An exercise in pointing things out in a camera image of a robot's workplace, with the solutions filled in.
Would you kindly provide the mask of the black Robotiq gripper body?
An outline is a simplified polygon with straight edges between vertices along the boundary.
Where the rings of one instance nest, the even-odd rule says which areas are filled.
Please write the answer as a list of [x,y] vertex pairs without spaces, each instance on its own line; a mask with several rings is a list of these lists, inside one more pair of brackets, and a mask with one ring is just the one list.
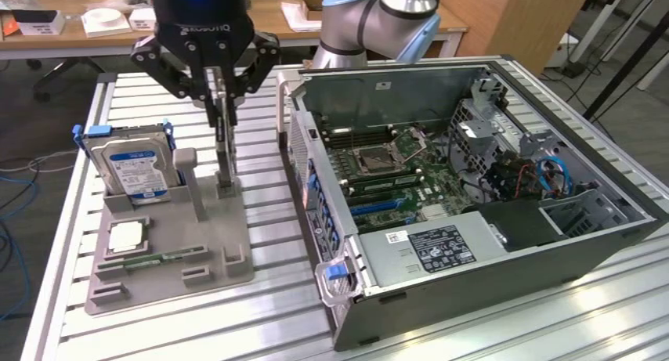
[[156,15],[156,38],[188,64],[189,42],[204,51],[201,63],[215,66],[220,44],[237,61],[252,42],[255,29],[247,14],[247,0],[151,0]]

